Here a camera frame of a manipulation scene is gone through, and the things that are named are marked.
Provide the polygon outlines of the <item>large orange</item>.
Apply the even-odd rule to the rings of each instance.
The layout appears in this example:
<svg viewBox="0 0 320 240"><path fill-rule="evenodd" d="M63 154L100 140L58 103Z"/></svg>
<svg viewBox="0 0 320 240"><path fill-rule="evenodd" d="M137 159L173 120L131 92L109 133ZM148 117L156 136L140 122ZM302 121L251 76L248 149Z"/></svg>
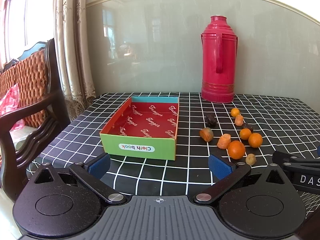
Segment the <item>large orange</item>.
<svg viewBox="0 0 320 240"><path fill-rule="evenodd" d="M240 141L232 141L227 147L228 155L235 160L241 159L246 152L245 146Z"/></svg>

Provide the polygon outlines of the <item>small yellowish fruit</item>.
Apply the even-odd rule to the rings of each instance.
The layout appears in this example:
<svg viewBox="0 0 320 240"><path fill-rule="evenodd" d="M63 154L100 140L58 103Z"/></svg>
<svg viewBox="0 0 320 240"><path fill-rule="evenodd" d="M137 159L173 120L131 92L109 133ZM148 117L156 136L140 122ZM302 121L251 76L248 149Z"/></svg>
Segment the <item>small yellowish fruit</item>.
<svg viewBox="0 0 320 240"><path fill-rule="evenodd" d="M257 162L256 156L252 153L248 154L245 159L245 162L246 162L246 164L253 166Z"/></svg>

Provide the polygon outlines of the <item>medium orange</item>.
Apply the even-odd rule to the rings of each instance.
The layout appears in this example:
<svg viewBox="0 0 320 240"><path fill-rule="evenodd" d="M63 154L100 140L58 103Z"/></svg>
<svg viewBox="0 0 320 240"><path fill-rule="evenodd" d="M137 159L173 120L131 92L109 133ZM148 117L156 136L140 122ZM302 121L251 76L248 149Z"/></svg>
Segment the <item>medium orange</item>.
<svg viewBox="0 0 320 240"><path fill-rule="evenodd" d="M252 133L248 143L252 148L259 148L263 144L263 137L259 133Z"/></svg>

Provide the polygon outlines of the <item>small orange mid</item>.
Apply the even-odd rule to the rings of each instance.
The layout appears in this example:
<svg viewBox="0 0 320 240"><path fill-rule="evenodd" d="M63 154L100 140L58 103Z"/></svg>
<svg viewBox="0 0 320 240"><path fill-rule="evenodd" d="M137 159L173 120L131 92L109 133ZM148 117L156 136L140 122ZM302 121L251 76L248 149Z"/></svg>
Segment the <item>small orange mid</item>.
<svg viewBox="0 0 320 240"><path fill-rule="evenodd" d="M241 140L248 140L251 134L252 134L252 131L249 128L243 128L240 131L239 136Z"/></svg>

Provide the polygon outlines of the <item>dark dried fruit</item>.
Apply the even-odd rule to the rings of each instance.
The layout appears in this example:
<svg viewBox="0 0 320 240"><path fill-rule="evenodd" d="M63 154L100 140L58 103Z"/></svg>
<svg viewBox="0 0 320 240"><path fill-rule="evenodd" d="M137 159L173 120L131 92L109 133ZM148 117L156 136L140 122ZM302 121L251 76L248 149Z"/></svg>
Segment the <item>dark dried fruit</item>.
<svg viewBox="0 0 320 240"><path fill-rule="evenodd" d="M249 129L252 133L253 133L253 131L254 131L253 126L251 126L251 125L249 125L249 124L247 124L247 123L243 123L243 124L242 124L242 129L244 129L244 128Z"/></svg>
<svg viewBox="0 0 320 240"><path fill-rule="evenodd" d="M217 124L217 119L214 114L210 113L205 116L207 127L214 128Z"/></svg>

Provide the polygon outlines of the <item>small orange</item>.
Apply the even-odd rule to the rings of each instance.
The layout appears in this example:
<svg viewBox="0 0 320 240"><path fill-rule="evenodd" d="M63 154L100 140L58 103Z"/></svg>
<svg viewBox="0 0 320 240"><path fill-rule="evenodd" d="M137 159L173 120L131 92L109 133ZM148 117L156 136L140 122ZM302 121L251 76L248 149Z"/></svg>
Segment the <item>small orange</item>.
<svg viewBox="0 0 320 240"><path fill-rule="evenodd" d="M240 110L237 108L231 109L231 116L236 118L238 115L240 115Z"/></svg>

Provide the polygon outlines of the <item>colourful cardboard box tray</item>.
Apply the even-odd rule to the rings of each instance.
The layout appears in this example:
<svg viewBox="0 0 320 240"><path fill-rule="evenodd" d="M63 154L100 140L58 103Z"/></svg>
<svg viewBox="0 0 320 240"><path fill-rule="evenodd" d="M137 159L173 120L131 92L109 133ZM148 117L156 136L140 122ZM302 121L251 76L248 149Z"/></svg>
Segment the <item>colourful cardboard box tray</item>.
<svg viewBox="0 0 320 240"><path fill-rule="evenodd" d="M104 151L124 157L175 160L179 117L176 96L132 96L100 132Z"/></svg>

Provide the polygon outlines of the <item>pink plastic bag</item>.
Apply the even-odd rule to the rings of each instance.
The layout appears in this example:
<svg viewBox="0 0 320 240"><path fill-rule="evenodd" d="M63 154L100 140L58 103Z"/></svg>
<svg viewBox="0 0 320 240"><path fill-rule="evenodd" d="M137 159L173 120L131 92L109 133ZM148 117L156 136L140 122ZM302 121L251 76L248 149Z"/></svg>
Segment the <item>pink plastic bag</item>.
<svg viewBox="0 0 320 240"><path fill-rule="evenodd" d="M13 85L1 100L1 116L18 109L20 103L20 89L18 84Z"/></svg>

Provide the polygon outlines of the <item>red thermos flask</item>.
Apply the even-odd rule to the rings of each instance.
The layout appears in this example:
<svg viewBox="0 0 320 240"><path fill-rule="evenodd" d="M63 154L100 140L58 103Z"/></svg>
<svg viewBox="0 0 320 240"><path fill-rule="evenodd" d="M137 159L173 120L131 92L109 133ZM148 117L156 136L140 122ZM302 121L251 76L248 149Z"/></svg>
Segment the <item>red thermos flask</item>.
<svg viewBox="0 0 320 240"><path fill-rule="evenodd" d="M210 17L210 23L201 34L201 43L202 98L215 103L232 102L238 37L225 16Z"/></svg>

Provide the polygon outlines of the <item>beige lace curtain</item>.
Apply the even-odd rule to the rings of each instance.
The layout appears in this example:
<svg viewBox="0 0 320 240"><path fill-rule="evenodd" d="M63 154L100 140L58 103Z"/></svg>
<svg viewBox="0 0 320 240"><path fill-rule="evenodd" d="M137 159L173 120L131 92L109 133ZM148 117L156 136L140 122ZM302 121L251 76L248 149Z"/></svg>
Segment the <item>beige lace curtain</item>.
<svg viewBox="0 0 320 240"><path fill-rule="evenodd" d="M54 13L57 66L73 121L96 96L89 61L86 0L54 0Z"/></svg>

